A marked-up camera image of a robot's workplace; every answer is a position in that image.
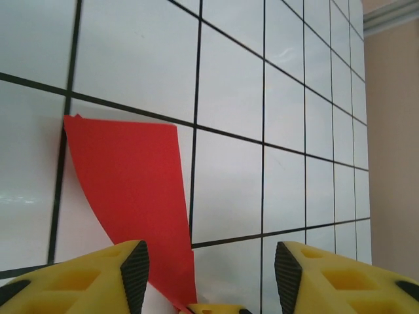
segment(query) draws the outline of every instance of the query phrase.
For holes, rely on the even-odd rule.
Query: black rubber pad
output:
[[[147,244],[141,241],[122,263],[120,272],[130,314],[140,314],[149,278],[149,253]]]
[[[408,281],[399,280],[395,284],[403,291],[405,291],[409,296],[414,298],[419,302],[419,286]]]
[[[9,283],[8,285],[0,287],[0,306],[17,295],[30,283],[30,280],[20,280],[15,283]]]
[[[299,295],[302,268],[283,242],[276,246],[274,266],[282,313],[292,314]]]

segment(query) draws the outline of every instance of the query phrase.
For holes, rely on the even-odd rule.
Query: white molding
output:
[[[364,37],[419,18],[419,0],[399,0],[364,15]]]

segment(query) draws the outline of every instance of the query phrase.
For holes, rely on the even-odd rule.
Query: yellow plastic part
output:
[[[284,242],[302,267],[295,313],[419,313],[419,302],[396,281],[410,278],[327,251]]]
[[[188,308],[194,314],[239,314],[244,306],[238,304],[189,304]]]
[[[139,242],[127,241],[15,278],[10,283],[31,283],[0,306],[0,314],[130,314],[120,267]],[[148,254],[144,259],[148,271]],[[141,284],[147,283],[147,275]]]

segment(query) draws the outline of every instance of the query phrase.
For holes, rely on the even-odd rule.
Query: beige wall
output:
[[[419,280],[419,20],[365,39],[373,264]]]
[[[364,14],[379,9],[384,5],[389,5],[392,2],[395,2],[395,0],[362,0],[364,6]]]

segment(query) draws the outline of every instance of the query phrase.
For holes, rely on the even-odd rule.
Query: red sheet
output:
[[[196,303],[177,129],[65,116],[77,177],[114,244],[144,239],[149,282],[182,311]]]

